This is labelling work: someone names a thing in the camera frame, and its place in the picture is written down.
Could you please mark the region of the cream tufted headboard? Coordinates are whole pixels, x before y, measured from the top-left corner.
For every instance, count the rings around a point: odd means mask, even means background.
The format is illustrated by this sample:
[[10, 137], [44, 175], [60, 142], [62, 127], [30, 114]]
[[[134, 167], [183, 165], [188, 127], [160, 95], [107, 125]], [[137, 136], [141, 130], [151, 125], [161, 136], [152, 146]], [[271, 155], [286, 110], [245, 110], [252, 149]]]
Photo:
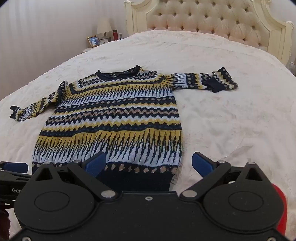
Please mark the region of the cream tufted headboard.
[[147, 30], [214, 34], [262, 49], [287, 65], [292, 52], [291, 21], [271, 15], [270, 1], [125, 1], [129, 35]]

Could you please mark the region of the patterned navy yellow knit sweater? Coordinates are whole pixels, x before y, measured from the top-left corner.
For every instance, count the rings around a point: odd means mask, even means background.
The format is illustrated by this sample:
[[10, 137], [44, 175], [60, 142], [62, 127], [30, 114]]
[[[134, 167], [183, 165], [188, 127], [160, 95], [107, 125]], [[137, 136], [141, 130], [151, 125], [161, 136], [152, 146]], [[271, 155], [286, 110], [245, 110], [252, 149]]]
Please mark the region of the patterned navy yellow knit sweater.
[[26, 121], [54, 108], [35, 144], [33, 171], [44, 162], [62, 167], [102, 152], [106, 159], [95, 176], [106, 186], [116, 191], [168, 191], [183, 152], [174, 91], [217, 93], [237, 87], [225, 68], [163, 74], [135, 66], [64, 81], [25, 108], [11, 106], [11, 118]]

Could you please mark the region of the white table lamp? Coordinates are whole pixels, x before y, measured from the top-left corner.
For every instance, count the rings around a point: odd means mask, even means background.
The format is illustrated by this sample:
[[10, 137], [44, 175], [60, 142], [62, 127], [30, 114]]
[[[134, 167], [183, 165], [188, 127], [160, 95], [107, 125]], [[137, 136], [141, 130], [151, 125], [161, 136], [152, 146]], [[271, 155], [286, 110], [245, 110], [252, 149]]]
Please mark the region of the white table lamp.
[[101, 17], [98, 19], [97, 23], [97, 34], [102, 35], [103, 38], [109, 38], [107, 33], [112, 32], [111, 24], [109, 18]]

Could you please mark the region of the gold framed photo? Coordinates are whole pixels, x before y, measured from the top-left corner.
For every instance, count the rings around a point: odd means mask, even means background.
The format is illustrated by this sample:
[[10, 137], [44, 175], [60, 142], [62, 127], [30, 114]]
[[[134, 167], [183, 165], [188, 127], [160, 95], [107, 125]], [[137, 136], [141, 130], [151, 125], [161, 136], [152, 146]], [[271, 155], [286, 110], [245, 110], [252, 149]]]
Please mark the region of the gold framed photo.
[[88, 37], [87, 39], [91, 48], [94, 48], [100, 45], [100, 39], [97, 35]]

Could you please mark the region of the red bottle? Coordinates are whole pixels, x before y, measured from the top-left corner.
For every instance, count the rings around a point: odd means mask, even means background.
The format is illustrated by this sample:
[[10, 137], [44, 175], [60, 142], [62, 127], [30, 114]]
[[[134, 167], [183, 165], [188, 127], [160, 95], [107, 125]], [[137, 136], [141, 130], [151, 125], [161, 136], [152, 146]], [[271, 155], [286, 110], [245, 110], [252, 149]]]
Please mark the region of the red bottle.
[[114, 41], [118, 40], [118, 32], [117, 32], [117, 30], [113, 30], [113, 40]]

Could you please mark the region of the cream bedspread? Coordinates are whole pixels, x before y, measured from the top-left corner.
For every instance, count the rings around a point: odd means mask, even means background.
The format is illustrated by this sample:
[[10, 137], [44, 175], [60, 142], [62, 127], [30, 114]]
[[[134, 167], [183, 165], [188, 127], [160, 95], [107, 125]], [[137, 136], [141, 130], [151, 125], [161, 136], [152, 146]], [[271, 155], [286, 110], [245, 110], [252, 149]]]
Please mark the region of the cream bedspread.
[[192, 154], [234, 166], [256, 162], [287, 197], [286, 235], [295, 238], [295, 77], [265, 51], [195, 32], [147, 31], [93, 48], [53, 68], [1, 101], [1, 160], [32, 162], [37, 137], [52, 114], [11, 119], [12, 105], [25, 108], [97, 71], [124, 71], [139, 65], [164, 74], [211, 73], [224, 67], [238, 84], [233, 91], [177, 90], [183, 129], [182, 164], [171, 190], [182, 192], [200, 176]]

